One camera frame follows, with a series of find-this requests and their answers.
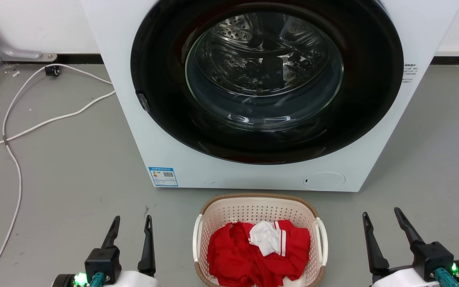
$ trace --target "metal bracket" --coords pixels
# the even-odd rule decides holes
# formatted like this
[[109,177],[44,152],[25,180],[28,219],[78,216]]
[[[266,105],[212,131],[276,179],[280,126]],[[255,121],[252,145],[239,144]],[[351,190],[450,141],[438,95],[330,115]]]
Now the metal bracket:
[[5,62],[52,62],[58,58],[58,55],[16,49],[0,36],[0,57]]

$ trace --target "black round door frame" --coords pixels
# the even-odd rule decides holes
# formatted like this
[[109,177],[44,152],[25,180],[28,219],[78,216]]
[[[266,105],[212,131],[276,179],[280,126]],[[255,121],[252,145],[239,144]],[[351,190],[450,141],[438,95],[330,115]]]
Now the black round door frame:
[[[131,52],[138,98],[155,122],[199,152],[253,164],[309,160],[335,152],[371,130],[392,106],[403,74],[394,24],[375,0],[159,0],[139,27]],[[226,127],[190,95],[184,64],[195,40],[233,15],[274,11],[315,24],[339,48],[343,83],[333,101],[290,131]]]

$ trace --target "teal connector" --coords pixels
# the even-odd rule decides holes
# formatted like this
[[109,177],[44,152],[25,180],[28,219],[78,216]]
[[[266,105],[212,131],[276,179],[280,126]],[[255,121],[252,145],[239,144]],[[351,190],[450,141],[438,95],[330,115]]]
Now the teal connector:
[[90,287],[102,287],[106,283],[106,276],[102,272],[96,273],[91,279]]
[[444,268],[435,270],[435,280],[439,282],[440,287],[459,287],[459,283]]

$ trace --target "laundry basket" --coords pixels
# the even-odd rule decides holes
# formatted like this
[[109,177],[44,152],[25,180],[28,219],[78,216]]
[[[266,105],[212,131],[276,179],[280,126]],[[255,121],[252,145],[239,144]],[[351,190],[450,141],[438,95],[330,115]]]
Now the laundry basket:
[[316,210],[308,202],[293,196],[275,194],[233,194],[210,200],[198,216],[192,236],[192,255],[199,278],[210,287],[209,264],[206,259],[212,234],[232,221],[290,220],[295,227],[309,230],[309,261],[301,278],[305,287],[314,287],[324,278],[328,256],[327,232]]

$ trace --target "white wall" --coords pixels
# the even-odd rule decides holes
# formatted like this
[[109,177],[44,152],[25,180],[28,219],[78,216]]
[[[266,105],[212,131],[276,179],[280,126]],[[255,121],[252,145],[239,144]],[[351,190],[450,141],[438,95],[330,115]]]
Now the white wall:
[[[98,53],[80,0],[0,0],[0,33],[20,49]],[[459,15],[437,55],[459,56]]]

